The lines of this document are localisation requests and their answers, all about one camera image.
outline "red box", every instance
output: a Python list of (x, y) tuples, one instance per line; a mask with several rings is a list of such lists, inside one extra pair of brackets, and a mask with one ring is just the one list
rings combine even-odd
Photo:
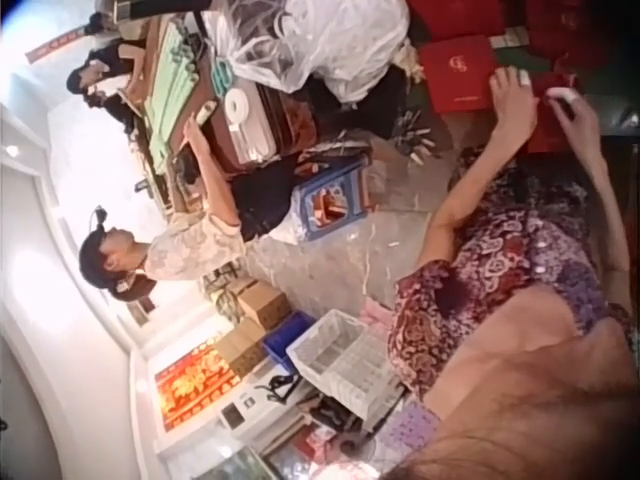
[(608, 42), (586, 8), (566, 6), (566, 0), (527, 0), (526, 13), (531, 54), (573, 67), (607, 63)]
[(408, 0), (429, 28), (432, 41), (466, 35), (503, 35), (500, 0)]
[(552, 61), (560, 60), (567, 66), (598, 68), (608, 61), (609, 44), (596, 32), (576, 34), (532, 29), (527, 51)]
[(584, 8), (568, 7), (553, 0), (527, 0), (529, 30), (588, 33), (592, 22)]
[(481, 35), (429, 43), (420, 49), (436, 113), (492, 108), (489, 77), (498, 64)]
[(527, 143), (529, 153), (568, 152), (571, 146), (545, 95), (551, 87), (577, 87), (575, 75), (544, 73), (532, 78), (533, 92), (540, 98), (538, 124)]

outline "red banner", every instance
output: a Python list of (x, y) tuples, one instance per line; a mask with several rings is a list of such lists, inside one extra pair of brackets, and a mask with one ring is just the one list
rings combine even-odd
[(240, 383), (210, 338), (156, 374), (160, 409), (168, 432), (186, 422)]
[(50, 53), (53, 53), (56, 50), (60, 50), (62, 47), (66, 47), (70, 43), (73, 43), (76, 40), (83, 38), (84, 36), (84, 25), (82, 27), (77, 27), (73, 30), (69, 30), (68, 32), (54, 38), (53, 40), (49, 40), (44, 45), (40, 45), (35, 50), (27, 52), (27, 60), (30, 64), (35, 63), (38, 60), (46, 57)]

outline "basket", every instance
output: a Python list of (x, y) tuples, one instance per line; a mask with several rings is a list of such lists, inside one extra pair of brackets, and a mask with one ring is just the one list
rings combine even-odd
[(303, 377), (363, 420), (389, 402), (399, 382), (384, 335), (338, 310), (318, 320), (287, 353)]
[(314, 322), (315, 319), (306, 313), (294, 312), (262, 341), (269, 357), (290, 374), (298, 373), (298, 370), (287, 355), (287, 347), (306, 332)]

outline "ceiling light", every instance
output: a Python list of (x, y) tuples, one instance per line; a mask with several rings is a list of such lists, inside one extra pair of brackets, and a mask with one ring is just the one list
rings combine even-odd
[(20, 154), (20, 149), (15, 145), (7, 145), (4, 150), (11, 158), (16, 158)]

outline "red patterned dress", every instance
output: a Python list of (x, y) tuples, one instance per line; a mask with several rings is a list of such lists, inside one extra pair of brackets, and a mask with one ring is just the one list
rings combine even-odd
[[(462, 153), (452, 182), (481, 152)], [(533, 284), (551, 286), (565, 299), (580, 332), (612, 316), (630, 336), (628, 313), (607, 302), (588, 253), (587, 191), (576, 180), (584, 172), (547, 168), (578, 167), (570, 160), (512, 161), (458, 232), (455, 260), (429, 262), (398, 282), (389, 355), (418, 398), (485, 318)]]

